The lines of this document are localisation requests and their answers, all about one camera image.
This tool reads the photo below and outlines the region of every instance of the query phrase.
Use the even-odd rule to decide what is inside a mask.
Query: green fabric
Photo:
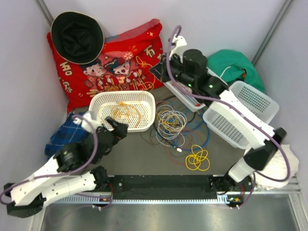
[[[228,66],[231,67],[225,71],[221,78],[229,85],[237,80],[243,80],[245,83],[265,93],[264,85],[259,74],[243,53],[231,50],[220,50],[208,58],[207,67],[218,76],[220,76]]]

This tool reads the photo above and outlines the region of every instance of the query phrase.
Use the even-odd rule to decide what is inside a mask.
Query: gray mat
[[[156,102],[173,95],[165,87],[153,90],[152,94]],[[174,109],[186,111],[186,107],[177,98],[170,99],[170,101],[173,102]],[[189,112],[187,119],[190,120],[192,116],[193,113]],[[199,121],[201,121],[201,117],[196,115],[193,122],[198,123]],[[151,129],[142,133],[129,133],[125,139],[113,147],[108,156],[102,158],[99,165],[104,166],[109,175],[220,175],[225,174],[244,154],[243,150],[233,148],[211,131],[210,141],[206,147],[209,152],[210,169],[206,172],[191,171],[183,166],[185,163],[185,156],[183,155],[187,155],[189,152],[180,153],[175,149],[167,148],[171,152],[171,155],[168,155],[165,146],[150,143]],[[152,131],[152,140],[154,143],[158,143],[154,135],[155,132]],[[192,143],[201,145],[207,138],[205,124],[196,130],[193,135],[195,138],[193,138]],[[185,145],[189,145],[191,137],[186,136],[185,138]]]

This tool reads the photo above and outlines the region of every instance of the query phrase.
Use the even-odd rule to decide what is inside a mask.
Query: red fabric
[[[149,72],[160,61],[163,53],[158,19],[135,29],[107,38],[98,59],[89,65],[73,64],[56,51],[47,40],[56,63],[59,80],[69,102],[67,112],[89,106],[99,92],[114,90],[149,90],[163,86]]]

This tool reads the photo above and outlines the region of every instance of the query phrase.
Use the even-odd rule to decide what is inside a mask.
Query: empty white basket
[[[111,110],[119,105],[119,102],[133,106],[141,114],[140,122],[136,127],[138,116],[115,118],[117,122],[128,124],[128,132],[142,132],[150,128],[155,119],[155,100],[151,93],[142,90],[109,91],[95,95],[89,106],[92,119],[103,123],[108,130],[112,130],[105,118],[113,117]]]
[[[230,90],[244,106],[267,124],[279,111],[279,105],[274,100],[243,81],[233,83]],[[241,149],[250,147],[242,133],[216,111],[210,108],[207,109],[203,114],[203,120],[215,133],[233,147]]]

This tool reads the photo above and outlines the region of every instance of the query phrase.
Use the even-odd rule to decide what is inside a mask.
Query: blue cloth
[[[70,113],[64,124],[51,136],[50,144],[47,144],[45,147],[45,155],[48,158],[52,157],[65,144],[78,142],[88,137],[89,133],[81,125],[74,124],[72,119],[73,114]]]

